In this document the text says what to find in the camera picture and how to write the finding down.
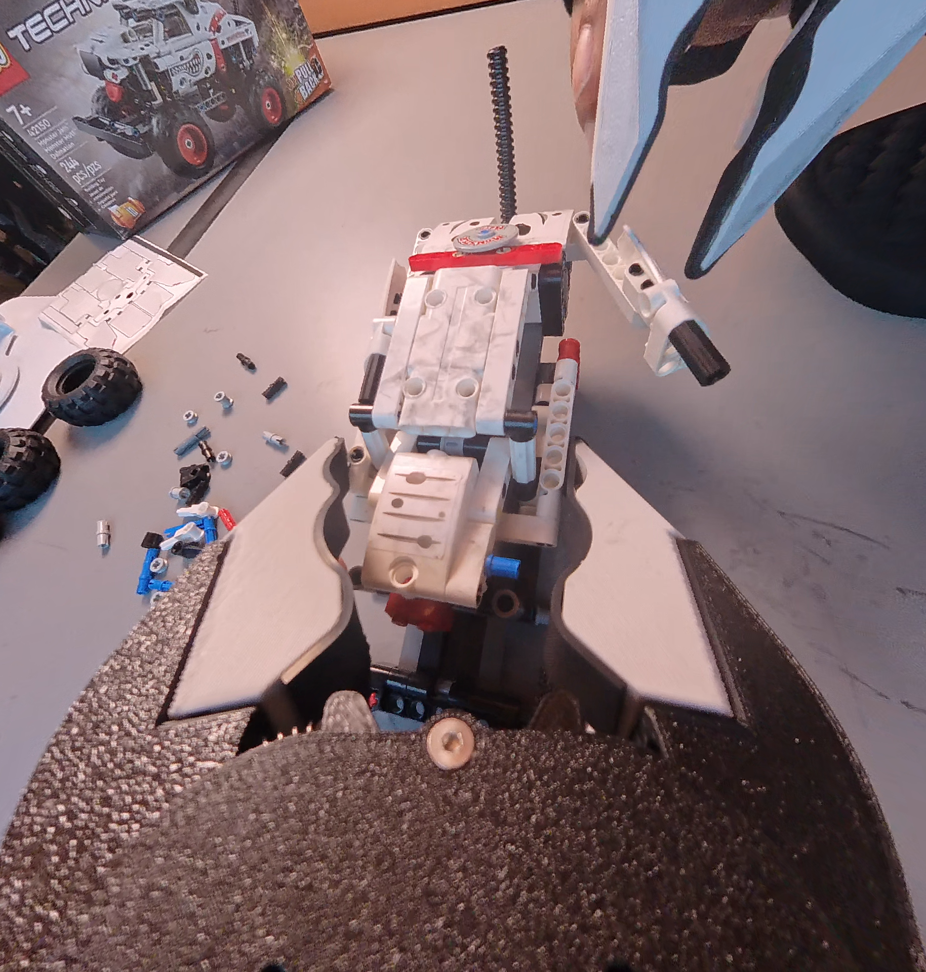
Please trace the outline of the white sticker sheet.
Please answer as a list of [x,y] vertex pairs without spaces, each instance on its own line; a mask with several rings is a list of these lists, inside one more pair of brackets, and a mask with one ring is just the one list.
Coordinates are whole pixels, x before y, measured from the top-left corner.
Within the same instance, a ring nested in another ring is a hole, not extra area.
[[203,278],[189,263],[135,237],[55,296],[39,320],[79,348],[123,353]]

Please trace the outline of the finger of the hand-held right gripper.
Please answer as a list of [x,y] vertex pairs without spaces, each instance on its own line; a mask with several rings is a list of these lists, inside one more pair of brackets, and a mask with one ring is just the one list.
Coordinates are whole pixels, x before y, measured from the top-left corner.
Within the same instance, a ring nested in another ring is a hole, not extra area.
[[772,64],[690,251],[703,276],[926,33],[926,1],[818,1]]
[[675,63],[707,1],[610,1],[593,137],[588,239],[606,241],[663,121]]

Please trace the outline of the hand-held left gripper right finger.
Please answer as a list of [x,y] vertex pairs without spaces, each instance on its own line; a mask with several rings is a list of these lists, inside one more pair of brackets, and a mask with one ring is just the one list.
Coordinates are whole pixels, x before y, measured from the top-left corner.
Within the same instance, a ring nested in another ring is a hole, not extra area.
[[547,585],[546,674],[599,731],[646,704],[734,716],[682,554],[688,543],[583,440],[575,444]]

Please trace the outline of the black knobby toy tyre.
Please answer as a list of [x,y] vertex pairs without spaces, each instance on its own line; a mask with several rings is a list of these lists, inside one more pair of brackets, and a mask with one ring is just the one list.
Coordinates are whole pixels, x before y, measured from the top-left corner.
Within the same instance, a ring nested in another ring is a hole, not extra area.
[[58,476],[59,456],[41,433],[0,429],[0,514],[33,503]]
[[84,348],[61,361],[42,387],[47,412],[74,427],[98,427],[125,413],[142,392],[131,361],[111,349]]

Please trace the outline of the toy truck set box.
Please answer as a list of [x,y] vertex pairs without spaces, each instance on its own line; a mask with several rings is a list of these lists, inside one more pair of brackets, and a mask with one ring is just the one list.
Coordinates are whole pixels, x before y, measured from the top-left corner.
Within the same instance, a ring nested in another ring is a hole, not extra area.
[[119,237],[330,88],[298,2],[0,1],[0,147]]

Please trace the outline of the white brick-built truck model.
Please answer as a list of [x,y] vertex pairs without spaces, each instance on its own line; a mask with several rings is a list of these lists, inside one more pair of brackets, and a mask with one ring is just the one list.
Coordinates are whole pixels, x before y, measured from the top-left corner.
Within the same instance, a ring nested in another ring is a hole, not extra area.
[[656,375],[688,369],[711,386],[729,372],[630,230],[595,246],[587,212],[518,215],[505,48],[488,62],[501,217],[423,228],[408,266],[392,264],[349,410],[352,515],[369,526],[360,587],[438,650],[509,623],[550,626],[581,373],[564,336],[575,261],[648,329]]

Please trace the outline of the loose small building parts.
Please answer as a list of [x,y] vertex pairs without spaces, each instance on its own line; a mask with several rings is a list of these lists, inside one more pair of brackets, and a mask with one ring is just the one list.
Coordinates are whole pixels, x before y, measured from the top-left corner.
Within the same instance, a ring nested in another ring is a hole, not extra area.
[[226,538],[282,480],[299,430],[297,358],[281,341],[237,337],[141,367],[143,390],[100,447],[88,513],[110,544],[75,577],[91,603],[117,614],[161,598],[200,555]]

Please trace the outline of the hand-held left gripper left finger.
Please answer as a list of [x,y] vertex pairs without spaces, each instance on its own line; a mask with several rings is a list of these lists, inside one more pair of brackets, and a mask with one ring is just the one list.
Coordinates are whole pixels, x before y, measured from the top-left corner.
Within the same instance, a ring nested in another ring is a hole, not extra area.
[[369,693],[369,646],[339,560],[347,490],[347,450],[334,438],[232,531],[170,719],[260,704],[275,730],[289,730],[319,720],[337,690]]

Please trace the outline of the grey desk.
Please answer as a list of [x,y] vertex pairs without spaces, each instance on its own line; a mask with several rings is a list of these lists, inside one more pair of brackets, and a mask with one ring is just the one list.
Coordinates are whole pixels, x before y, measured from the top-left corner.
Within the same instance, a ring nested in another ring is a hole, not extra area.
[[[230,469],[213,495],[260,503],[289,450],[345,434],[390,261],[418,229],[497,211],[486,51],[509,50],[519,203],[584,207],[590,155],[560,2],[522,2],[322,39],[335,89],[298,116],[189,246],[207,278],[132,350],[145,383],[110,426],[56,427],[61,476],[0,550],[0,842],[56,726],[145,613],[147,530],[170,522],[193,409]],[[670,92],[622,218],[732,365],[701,389],[656,378],[642,334],[587,266],[576,429],[702,542],[833,707],[888,818],[926,948],[926,322],[834,292],[772,214],[701,280],[688,248],[785,39]]]

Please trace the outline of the person's right hand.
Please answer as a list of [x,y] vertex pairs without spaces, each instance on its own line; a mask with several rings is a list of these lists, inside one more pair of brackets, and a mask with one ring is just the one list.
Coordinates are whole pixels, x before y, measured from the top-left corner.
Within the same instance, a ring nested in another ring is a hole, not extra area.
[[570,14],[570,77],[578,125],[593,147],[607,1],[574,1]]

